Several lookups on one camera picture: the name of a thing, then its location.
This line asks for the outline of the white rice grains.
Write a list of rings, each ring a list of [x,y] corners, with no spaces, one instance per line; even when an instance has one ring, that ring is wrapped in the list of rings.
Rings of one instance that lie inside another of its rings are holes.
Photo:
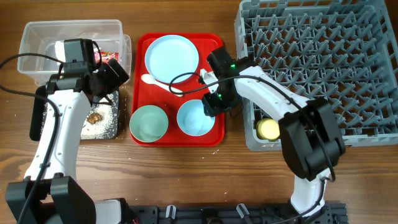
[[[55,112],[59,113],[57,138],[67,143],[86,139],[112,139],[118,132],[119,92],[114,91],[108,97],[111,105],[104,98],[95,98],[90,103],[84,92],[57,90],[48,96],[55,104],[47,108],[47,115],[42,134],[52,132]]]

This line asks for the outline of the yellow plastic cup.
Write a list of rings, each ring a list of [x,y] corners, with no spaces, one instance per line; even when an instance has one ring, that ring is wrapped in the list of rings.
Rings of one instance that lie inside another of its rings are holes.
[[[280,136],[279,125],[273,119],[261,119],[256,124],[256,133],[259,139],[276,140]]]

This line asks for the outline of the light blue bowl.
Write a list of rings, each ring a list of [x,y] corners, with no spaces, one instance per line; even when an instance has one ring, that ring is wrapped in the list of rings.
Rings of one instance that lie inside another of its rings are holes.
[[[179,108],[177,124],[185,134],[199,137],[211,131],[215,125],[215,117],[205,114],[201,100],[190,100]]]

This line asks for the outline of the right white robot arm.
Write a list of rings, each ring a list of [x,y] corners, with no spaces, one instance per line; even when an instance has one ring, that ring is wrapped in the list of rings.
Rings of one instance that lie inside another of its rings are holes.
[[[212,71],[202,80],[206,88],[215,89],[201,100],[205,114],[230,111],[246,98],[276,121],[284,160],[295,175],[290,204],[300,217],[316,214],[325,205],[326,183],[335,180],[333,168],[346,151],[329,102],[290,91],[248,57],[233,59],[225,47],[213,50],[206,60]]]

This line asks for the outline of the brown food scrap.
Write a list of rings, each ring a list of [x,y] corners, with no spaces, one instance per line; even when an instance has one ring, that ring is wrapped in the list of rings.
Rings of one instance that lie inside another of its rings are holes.
[[[90,124],[96,124],[97,122],[102,120],[102,116],[99,113],[92,113],[87,117],[87,122]]]

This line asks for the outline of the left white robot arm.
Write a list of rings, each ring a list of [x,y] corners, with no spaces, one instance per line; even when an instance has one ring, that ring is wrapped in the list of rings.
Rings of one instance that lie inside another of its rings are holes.
[[[131,223],[123,198],[93,201],[76,182],[83,123],[94,103],[116,91],[129,76],[115,59],[95,59],[90,39],[64,41],[65,61],[34,98],[47,105],[35,157],[22,181],[10,183],[6,202],[18,223]]]

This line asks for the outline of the green bowl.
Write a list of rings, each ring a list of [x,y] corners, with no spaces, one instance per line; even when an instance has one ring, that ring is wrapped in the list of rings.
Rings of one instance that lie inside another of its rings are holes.
[[[167,132],[169,119],[162,108],[145,105],[133,112],[129,129],[140,142],[151,143],[161,139]]]

